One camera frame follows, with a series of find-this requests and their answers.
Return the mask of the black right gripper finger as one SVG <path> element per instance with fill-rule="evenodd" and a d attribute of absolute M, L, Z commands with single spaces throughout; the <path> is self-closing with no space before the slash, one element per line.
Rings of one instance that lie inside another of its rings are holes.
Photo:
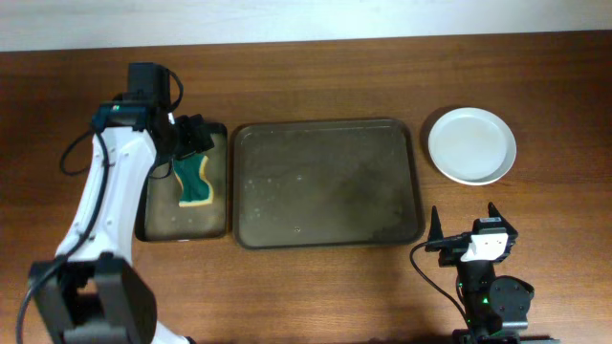
<path fill-rule="evenodd" d="M 498 218 L 499 220 L 503 218 L 493 202 L 488 203 L 488 216 L 489 218 Z"/>
<path fill-rule="evenodd" d="M 441 227 L 440 217 L 437 207 L 434 205 L 431 208 L 430 227 L 427 235 L 426 244 L 429 247 L 437 246 L 441 241 L 444 240 L 444 234 Z"/>

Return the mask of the yellow green sponge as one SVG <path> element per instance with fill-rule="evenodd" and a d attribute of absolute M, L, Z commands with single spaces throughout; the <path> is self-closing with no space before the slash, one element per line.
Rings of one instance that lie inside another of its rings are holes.
<path fill-rule="evenodd" d="M 214 190 L 206 176 L 208 157 L 194 154 L 173 162 L 173 172 L 181 187 L 179 207 L 195 207 L 213 202 Z"/>

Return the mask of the pale green plate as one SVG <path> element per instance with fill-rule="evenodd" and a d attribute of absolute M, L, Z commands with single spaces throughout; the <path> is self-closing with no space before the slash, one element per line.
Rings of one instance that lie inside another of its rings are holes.
<path fill-rule="evenodd" d="M 495 183 L 513 167 L 517 145 L 510 126 L 496 114 L 462 107 L 441 115 L 427 135 L 434 166 L 450 180 L 472 186 Z"/>

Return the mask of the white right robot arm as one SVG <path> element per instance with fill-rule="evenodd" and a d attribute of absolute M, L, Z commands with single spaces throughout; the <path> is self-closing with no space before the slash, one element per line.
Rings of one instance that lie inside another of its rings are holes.
<path fill-rule="evenodd" d="M 497 275 L 494 266 L 511 254 L 517 231 L 494 204 L 472 230 L 447 237 L 438 247 L 438 265 L 457 269 L 455 288 L 467 327 L 453 332 L 457 343 L 518 343 L 528 327 L 527 313 L 535 296 L 529 283 Z"/>

